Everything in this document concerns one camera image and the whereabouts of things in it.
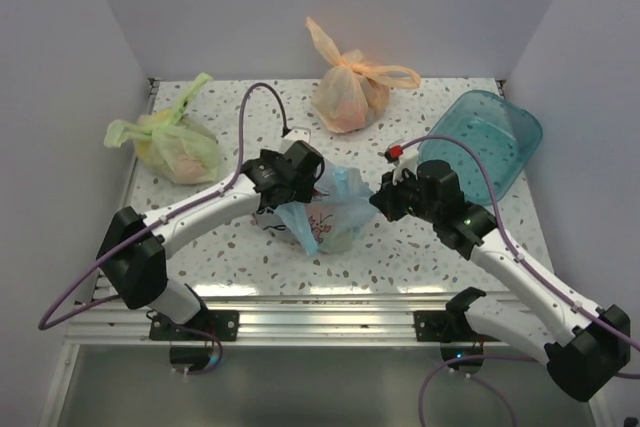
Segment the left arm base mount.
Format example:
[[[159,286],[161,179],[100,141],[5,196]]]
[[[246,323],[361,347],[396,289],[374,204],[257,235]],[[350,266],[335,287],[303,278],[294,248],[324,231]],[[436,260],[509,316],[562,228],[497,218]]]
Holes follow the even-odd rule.
[[[204,341],[215,337],[222,342],[234,342],[238,337],[240,313],[231,309],[209,309],[205,304],[186,325],[174,324],[168,317],[149,312],[149,339],[152,341]]]

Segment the blue plastic bag with fruit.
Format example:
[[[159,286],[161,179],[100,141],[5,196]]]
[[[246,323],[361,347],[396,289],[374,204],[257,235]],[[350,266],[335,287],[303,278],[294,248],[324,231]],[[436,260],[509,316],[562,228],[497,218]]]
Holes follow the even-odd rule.
[[[377,213],[372,195],[359,169],[328,162],[309,203],[265,208],[253,218],[261,230],[300,245],[309,256],[339,254],[353,247]]]

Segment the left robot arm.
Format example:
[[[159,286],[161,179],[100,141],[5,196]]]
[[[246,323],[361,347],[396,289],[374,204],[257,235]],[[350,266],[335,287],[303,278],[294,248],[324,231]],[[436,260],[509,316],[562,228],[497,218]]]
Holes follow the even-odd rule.
[[[324,167],[323,156],[297,140],[283,153],[261,150],[220,183],[170,206],[145,214],[125,207],[111,220],[98,266],[128,309],[149,307],[182,337],[197,339],[207,330],[206,306],[192,288],[169,277],[167,261],[227,222],[310,202]]]

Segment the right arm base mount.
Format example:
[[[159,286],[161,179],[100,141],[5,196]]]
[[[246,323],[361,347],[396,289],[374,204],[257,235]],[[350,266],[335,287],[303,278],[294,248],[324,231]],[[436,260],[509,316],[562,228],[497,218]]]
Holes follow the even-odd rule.
[[[456,294],[440,310],[419,310],[413,313],[413,328],[418,342],[497,342],[497,339],[474,331],[465,314],[478,299],[487,294],[469,287]]]

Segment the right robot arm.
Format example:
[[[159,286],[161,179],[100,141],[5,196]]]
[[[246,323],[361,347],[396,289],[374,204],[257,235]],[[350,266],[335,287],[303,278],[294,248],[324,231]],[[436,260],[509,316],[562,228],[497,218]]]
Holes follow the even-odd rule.
[[[468,288],[446,306],[451,336],[489,336],[546,367],[571,398],[586,402],[629,363],[629,316],[603,308],[544,268],[487,209],[466,200],[457,174],[441,160],[415,172],[385,173],[370,198],[389,221],[407,215],[430,223],[440,242],[497,278],[528,307],[523,314]]]

